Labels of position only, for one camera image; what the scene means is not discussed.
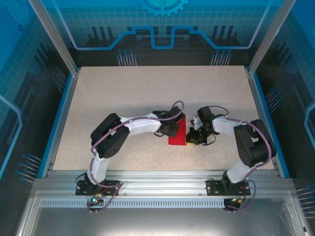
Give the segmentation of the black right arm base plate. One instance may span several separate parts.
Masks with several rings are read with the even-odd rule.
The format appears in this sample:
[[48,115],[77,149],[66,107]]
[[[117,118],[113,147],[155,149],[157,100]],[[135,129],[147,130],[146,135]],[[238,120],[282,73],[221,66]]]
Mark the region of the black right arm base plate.
[[228,180],[214,180],[206,182],[207,196],[250,196],[251,190],[247,182],[230,183]]

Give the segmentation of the red square paper sheet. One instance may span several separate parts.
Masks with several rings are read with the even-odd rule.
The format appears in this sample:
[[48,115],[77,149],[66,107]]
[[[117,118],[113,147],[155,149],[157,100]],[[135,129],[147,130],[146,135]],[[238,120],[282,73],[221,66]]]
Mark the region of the red square paper sheet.
[[186,146],[186,116],[184,115],[180,118],[176,125],[178,126],[177,134],[174,138],[168,138],[168,144],[172,146]]

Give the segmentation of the steel bottom panel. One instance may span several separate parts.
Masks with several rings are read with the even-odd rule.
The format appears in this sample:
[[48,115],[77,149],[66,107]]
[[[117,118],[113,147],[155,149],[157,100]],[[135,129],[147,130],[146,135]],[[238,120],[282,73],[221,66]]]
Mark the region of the steel bottom panel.
[[257,198],[245,210],[223,208],[43,208],[30,198],[14,236],[315,236],[298,200]]

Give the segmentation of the aluminium frame beam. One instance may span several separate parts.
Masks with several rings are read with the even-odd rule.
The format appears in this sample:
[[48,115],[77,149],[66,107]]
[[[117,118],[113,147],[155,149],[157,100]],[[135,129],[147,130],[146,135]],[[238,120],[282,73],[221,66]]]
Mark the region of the aluminium frame beam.
[[[34,181],[31,194],[45,197],[74,196],[75,178],[79,171],[49,171],[48,177]],[[206,180],[220,180],[223,171],[107,171],[107,180],[123,183],[119,196],[145,197],[197,197],[206,198]],[[293,181],[281,178],[276,170],[257,170],[250,179],[257,187],[258,198],[285,198],[294,195]]]

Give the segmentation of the aluminium upright post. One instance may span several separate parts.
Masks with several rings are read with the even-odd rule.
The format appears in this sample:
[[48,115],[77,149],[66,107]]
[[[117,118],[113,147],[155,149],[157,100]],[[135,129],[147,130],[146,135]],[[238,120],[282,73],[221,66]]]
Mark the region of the aluminium upright post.
[[276,35],[280,31],[284,21],[286,20],[288,14],[290,13],[292,7],[294,6],[296,0],[283,0],[279,10],[277,11],[269,29],[267,30],[260,46],[258,47],[250,65],[247,69],[247,76],[252,77],[255,71],[257,70],[258,66],[262,62],[265,54],[267,53],[268,49],[270,48],[273,40],[275,39]]
[[53,23],[49,13],[47,12],[44,4],[41,0],[28,0],[38,19],[40,20],[42,26],[44,27],[46,33],[50,37],[54,46],[56,47],[59,55],[64,61],[70,73],[74,76],[77,75],[78,69],[77,66],[72,59],[66,45],[63,42],[61,35],[59,34],[56,26]]

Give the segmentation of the aluminium blue side rail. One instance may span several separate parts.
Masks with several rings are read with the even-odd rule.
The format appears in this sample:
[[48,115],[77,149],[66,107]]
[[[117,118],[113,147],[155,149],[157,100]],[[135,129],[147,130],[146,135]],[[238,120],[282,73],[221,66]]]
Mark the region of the aluminium blue side rail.
[[275,144],[275,147],[277,149],[277,154],[275,157],[272,158],[272,162],[275,166],[275,169],[278,170],[278,173],[281,178],[290,178],[289,171],[284,159],[284,155],[271,119],[271,115],[269,113],[267,103],[265,100],[265,96],[263,94],[258,76],[256,73],[251,75],[249,73],[249,69],[245,67],[246,74],[248,77],[248,81],[251,87],[252,95],[254,98],[254,102],[257,108],[258,115],[261,120],[264,121],[266,128]]
[[52,130],[47,142],[47,146],[42,158],[41,165],[37,174],[37,178],[46,178],[51,163],[54,162],[58,148],[61,142],[63,129],[66,123],[68,111],[74,95],[75,87],[78,81],[79,73],[77,75],[69,75],[66,82],[59,108],[52,126]]

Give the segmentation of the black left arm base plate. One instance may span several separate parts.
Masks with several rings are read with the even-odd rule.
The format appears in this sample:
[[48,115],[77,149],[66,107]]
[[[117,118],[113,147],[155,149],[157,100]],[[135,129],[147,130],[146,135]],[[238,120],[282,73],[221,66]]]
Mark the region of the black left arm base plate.
[[96,194],[102,194],[103,196],[113,196],[115,191],[121,186],[118,180],[105,180],[101,182],[102,185],[109,187],[101,187],[99,185],[94,185],[87,180],[80,180],[77,183],[76,196],[94,196]]

